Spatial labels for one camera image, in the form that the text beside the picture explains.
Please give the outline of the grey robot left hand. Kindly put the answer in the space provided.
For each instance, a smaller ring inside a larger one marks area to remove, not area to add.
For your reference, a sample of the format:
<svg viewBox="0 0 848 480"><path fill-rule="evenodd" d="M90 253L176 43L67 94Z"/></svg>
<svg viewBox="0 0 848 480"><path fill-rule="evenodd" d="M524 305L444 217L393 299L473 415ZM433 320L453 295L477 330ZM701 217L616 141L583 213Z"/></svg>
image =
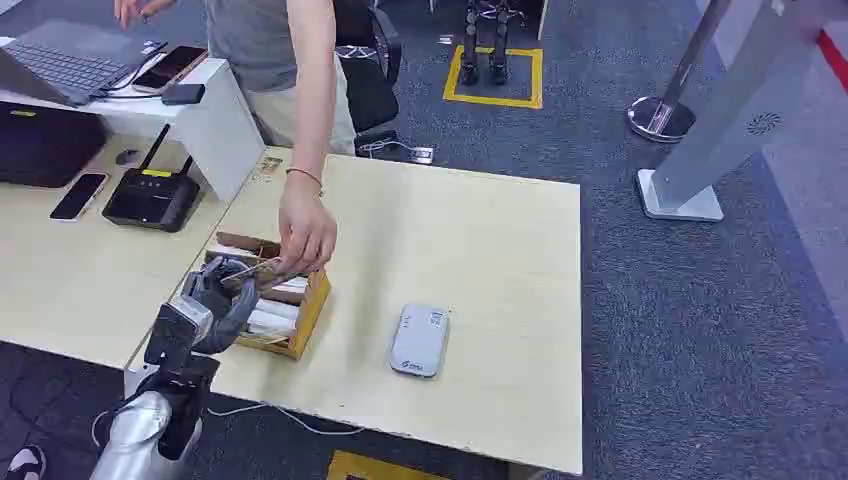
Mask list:
<svg viewBox="0 0 848 480"><path fill-rule="evenodd" d="M199 271L192 271L180 291L212 314L203 339L194 352L214 355L224 352L238 338L259 300L256 274L242 260L216 256Z"/></svg>

